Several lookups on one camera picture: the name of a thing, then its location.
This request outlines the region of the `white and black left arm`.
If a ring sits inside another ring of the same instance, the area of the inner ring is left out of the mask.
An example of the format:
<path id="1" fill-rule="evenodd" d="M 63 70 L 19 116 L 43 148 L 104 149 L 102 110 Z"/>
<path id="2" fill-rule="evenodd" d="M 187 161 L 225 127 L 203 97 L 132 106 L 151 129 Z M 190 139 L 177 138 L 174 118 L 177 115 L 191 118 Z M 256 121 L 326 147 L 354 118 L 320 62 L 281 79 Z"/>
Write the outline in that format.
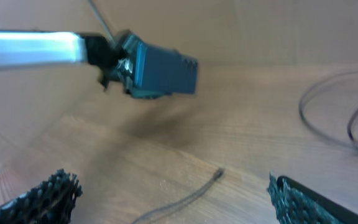
<path id="1" fill-rule="evenodd" d="M 78 63 L 98 67 L 104 88 L 120 82 L 132 98 L 196 91 L 197 59 L 148 44 L 129 30 L 116 43 L 97 33 L 0 30 L 0 70 Z"/>

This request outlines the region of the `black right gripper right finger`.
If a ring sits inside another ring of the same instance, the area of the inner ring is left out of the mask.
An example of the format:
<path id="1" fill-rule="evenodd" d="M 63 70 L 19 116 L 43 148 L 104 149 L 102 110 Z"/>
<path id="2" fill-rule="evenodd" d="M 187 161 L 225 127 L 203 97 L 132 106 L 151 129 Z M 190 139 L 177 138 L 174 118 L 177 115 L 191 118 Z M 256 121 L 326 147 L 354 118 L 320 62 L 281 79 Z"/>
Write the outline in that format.
<path id="1" fill-rule="evenodd" d="M 285 176 L 269 175 L 267 192 L 281 224 L 358 224 L 358 214 Z"/>

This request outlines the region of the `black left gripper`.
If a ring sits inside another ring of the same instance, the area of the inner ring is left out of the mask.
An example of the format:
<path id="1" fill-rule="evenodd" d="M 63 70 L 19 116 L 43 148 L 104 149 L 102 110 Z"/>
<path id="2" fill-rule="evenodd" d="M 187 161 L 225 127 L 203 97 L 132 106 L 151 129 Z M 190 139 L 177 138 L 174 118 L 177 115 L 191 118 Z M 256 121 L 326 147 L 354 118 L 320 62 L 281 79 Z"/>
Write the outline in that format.
<path id="1" fill-rule="evenodd" d="M 80 36 L 85 41 L 87 63 L 100 69 L 99 83 L 104 89 L 119 82 L 125 94 L 137 99 L 196 92 L 195 58 L 146 43 L 130 30 L 120 31 L 116 43 L 96 33 Z"/>

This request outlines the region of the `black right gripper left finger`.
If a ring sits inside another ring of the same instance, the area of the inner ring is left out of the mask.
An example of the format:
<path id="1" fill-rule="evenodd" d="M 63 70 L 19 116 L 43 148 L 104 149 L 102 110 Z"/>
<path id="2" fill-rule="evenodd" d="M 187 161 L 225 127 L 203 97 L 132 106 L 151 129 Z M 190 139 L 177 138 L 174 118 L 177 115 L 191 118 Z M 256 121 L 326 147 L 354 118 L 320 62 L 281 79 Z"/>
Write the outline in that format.
<path id="1" fill-rule="evenodd" d="M 76 174 L 57 170 L 48 180 L 0 206 L 0 224 L 69 224 L 83 194 Z"/>

